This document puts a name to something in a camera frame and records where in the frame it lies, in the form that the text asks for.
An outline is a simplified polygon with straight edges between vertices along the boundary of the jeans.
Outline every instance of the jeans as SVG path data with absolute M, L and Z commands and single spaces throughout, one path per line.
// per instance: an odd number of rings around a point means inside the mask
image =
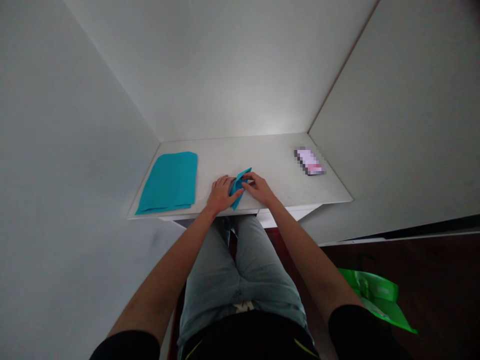
M 229 252 L 230 228 L 237 236 L 236 264 Z M 300 295 L 254 215 L 217 217 L 186 281 L 178 337 L 179 359 L 187 340 L 208 325 L 233 315 L 233 304 L 251 301 L 302 326 L 307 317 Z

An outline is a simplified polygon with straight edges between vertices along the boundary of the stack of paper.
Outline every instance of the stack of paper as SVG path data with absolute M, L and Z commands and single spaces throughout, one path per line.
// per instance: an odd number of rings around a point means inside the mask
M 195 204 L 198 156 L 193 152 L 161 155 L 141 193 L 136 215 L 190 208 Z

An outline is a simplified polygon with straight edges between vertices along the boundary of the green bag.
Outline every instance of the green bag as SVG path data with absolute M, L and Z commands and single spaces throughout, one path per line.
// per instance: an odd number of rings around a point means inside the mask
M 418 335 L 418 331 L 410 327 L 404 313 L 397 305 L 399 297 L 397 284 L 369 272 L 344 268 L 338 268 L 338 270 L 373 315 Z

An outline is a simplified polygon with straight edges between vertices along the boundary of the forearm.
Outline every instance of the forearm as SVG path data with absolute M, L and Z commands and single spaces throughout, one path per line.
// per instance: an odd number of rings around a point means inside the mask
M 343 304 L 363 306 L 337 267 L 282 203 L 275 199 L 268 207 L 323 319 L 328 322 L 332 311 Z
M 200 213 L 138 288 L 108 336 L 143 330 L 162 343 L 172 310 L 216 215 L 207 208 Z

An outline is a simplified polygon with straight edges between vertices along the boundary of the pixelated phone screen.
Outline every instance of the pixelated phone screen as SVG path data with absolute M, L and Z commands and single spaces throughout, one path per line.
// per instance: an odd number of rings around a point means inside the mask
M 297 147 L 295 149 L 295 157 L 307 175 L 325 174 L 325 169 L 322 168 L 319 159 L 310 148 Z

